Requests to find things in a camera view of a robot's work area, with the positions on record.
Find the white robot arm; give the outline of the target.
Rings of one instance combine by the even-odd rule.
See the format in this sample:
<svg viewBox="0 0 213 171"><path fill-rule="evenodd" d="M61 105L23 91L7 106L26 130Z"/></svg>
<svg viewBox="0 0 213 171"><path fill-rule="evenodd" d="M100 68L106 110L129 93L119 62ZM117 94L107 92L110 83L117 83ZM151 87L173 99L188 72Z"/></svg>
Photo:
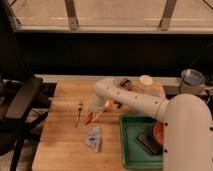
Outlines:
<svg viewBox="0 0 213 171"><path fill-rule="evenodd" d="M179 94L167 100L127 91L114 78L97 81L93 92L94 113L112 99L164 124L163 171L213 171L213 116L199 97Z"/></svg>

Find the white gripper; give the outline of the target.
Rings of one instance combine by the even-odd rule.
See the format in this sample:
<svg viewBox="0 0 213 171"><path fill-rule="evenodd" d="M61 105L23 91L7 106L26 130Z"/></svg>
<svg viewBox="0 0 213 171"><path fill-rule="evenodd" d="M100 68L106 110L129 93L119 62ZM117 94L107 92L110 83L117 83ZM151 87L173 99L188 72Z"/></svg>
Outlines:
<svg viewBox="0 0 213 171"><path fill-rule="evenodd" d="M96 121L104 111L105 101L103 99L89 99L89 114L91 115L91 122Z"/></svg>

